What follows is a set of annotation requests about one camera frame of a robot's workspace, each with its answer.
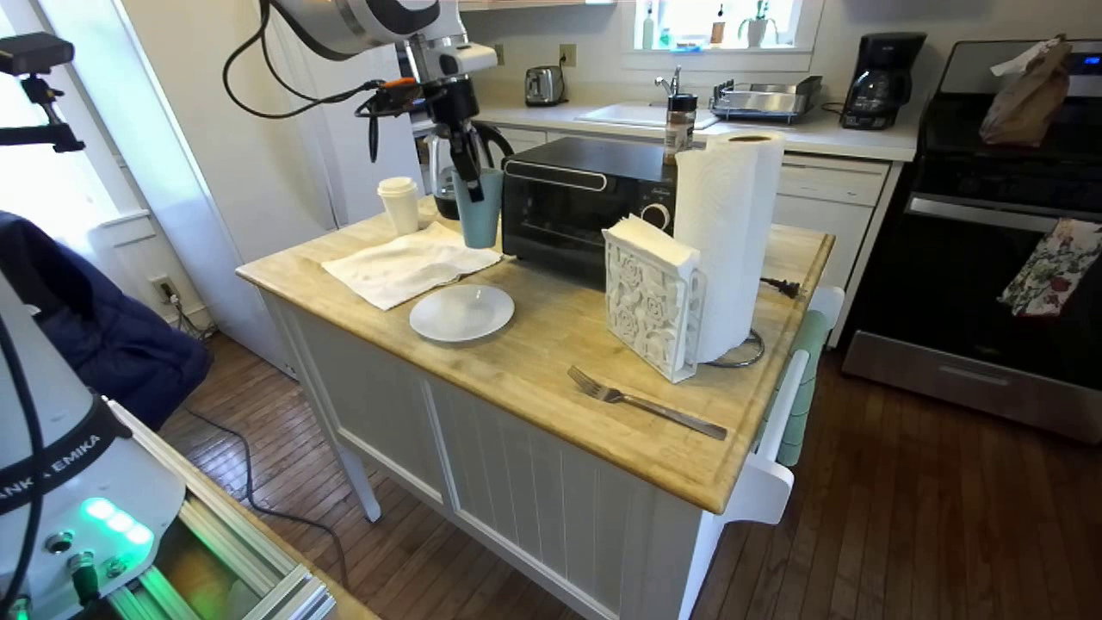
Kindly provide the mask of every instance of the fork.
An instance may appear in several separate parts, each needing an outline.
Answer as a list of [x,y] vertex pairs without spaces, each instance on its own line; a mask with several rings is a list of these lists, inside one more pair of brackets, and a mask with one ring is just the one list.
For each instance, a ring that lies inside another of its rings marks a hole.
[[726,439],[726,429],[718,429],[718,425],[707,425],[707,422],[685,417],[680,410],[660,408],[660,404],[654,404],[654,401],[640,401],[640,395],[631,395],[631,394],[624,394],[624,391],[611,391],[611,386],[585,375],[577,366],[570,366],[568,375],[570,375],[570,381],[577,384],[577,391],[580,391],[585,395],[592,395],[592,401],[631,404],[631,408],[635,408],[635,410],[646,410],[646,415],[654,415],[654,417],[665,417],[665,422],[671,422],[671,425],[680,425],[680,429],[689,429],[689,430],[695,430],[695,435],[707,435],[707,439],[717,439],[717,440]]

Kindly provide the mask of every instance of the wooden floor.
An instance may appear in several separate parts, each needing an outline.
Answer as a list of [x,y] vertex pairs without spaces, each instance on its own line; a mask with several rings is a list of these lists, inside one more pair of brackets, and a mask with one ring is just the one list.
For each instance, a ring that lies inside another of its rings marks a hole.
[[[374,477],[369,528],[320,440],[301,391],[228,338],[184,404],[250,444],[256,499],[337,532],[347,591],[374,614],[570,617],[562,602]],[[175,415],[163,430],[244,492],[239,447]],[[334,546],[268,521],[340,578]],[[827,358],[798,521],[731,528],[695,602],[712,617],[1102,617],[1102,453],[835,371]]]

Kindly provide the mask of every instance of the coffee maker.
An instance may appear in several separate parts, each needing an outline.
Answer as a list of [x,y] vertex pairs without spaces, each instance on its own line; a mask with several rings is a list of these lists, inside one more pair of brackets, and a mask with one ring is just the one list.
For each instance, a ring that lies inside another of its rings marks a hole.
[[908,103],[908,71],[924,50],[924,33],[874,33],[859,38],[852,83],[840,111],[843,129],[883,130]]

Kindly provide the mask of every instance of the toaster oven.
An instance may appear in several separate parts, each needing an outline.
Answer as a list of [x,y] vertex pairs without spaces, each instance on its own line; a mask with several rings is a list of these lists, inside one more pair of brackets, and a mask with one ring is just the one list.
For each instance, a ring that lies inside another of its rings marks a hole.
[[603,227],[635,215],[671,236],[675,189],[660,183],[660,156],[660,145],[618,139],[557,139],[515,153],[501,168],[501,252],[603,288]]

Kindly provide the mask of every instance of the brown bag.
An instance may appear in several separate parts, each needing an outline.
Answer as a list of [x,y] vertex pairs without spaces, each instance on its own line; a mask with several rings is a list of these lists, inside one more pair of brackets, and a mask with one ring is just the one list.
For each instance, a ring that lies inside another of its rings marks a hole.
[[986,145],[1027,145],[1038,150],[1045,123],[1064,108],[1067,94],[1067,38],[1056,38],[1027,73],[1004,77],[986,123],[978,129]]

